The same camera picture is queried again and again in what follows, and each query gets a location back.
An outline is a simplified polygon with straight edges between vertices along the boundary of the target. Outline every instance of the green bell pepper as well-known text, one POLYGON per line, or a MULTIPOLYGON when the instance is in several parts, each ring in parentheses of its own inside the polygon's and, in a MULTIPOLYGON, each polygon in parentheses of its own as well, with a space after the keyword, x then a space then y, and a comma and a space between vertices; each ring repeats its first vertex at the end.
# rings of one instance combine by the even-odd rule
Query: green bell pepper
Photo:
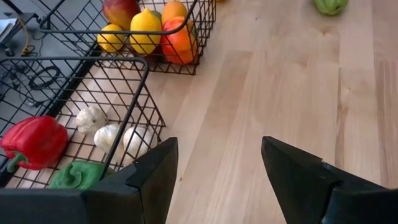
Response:
MULTIPOLYGON (((73 161, 60 169, 52 179, 50 189, 87 189, 100 181, 104 164, 73 161)), ((114 173, 108 169, 107 175, 114 173)))

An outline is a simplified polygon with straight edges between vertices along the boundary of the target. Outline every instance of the green fruit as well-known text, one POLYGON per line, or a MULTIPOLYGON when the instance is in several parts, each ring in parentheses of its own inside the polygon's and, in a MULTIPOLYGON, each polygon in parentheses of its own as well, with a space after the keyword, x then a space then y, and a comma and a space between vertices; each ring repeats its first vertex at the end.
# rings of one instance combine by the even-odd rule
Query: green fruit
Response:
POLYGON ((314 3, 323 14, 335 16, 346 8, 348 0, 314 0, 314 3))
POLYGON ((156 17, 158 17, 160 19, 160 21, 162 21, 162 15, 160 12, 152 10, 151 13, 153 13, 153 15, 155 15, 156 17))

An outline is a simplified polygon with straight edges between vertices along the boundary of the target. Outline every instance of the red apple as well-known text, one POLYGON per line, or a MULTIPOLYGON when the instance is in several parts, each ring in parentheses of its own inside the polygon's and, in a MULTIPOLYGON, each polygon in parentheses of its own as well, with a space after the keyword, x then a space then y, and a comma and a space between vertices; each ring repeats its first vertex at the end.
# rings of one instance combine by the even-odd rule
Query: red apple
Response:
POLYGON ((131 19, 141 12, 136 0, 105 0, 102 10, 110 23, 130 30, 131 19))

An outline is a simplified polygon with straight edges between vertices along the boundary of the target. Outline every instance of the pepper stem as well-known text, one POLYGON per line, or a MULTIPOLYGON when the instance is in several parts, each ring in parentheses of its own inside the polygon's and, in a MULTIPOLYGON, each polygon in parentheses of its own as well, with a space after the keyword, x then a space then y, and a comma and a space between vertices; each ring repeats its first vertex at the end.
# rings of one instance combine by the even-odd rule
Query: pepper stem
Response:
POLYGON ((15 166, 17 165, 18 162, 24 161, 25 163, 28 162, 27 158, 25 155, 18 151, 13 152, 15 157, 11 159, 11 161, 7 165, 7 171, 8 172, 15 172, 15 166))

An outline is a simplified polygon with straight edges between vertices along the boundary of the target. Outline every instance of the wood grain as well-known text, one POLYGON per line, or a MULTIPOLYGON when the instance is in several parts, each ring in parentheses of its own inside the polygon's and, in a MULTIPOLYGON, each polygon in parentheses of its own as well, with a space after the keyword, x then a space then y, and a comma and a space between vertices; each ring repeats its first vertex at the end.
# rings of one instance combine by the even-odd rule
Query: wood grain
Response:
POLYGON ((155 90, 180 148, 168 223, 285 223, 268 135, 398 187, 397 4, 351 0, 326 17, 308 0, 218 2, 197 76, 155 90))

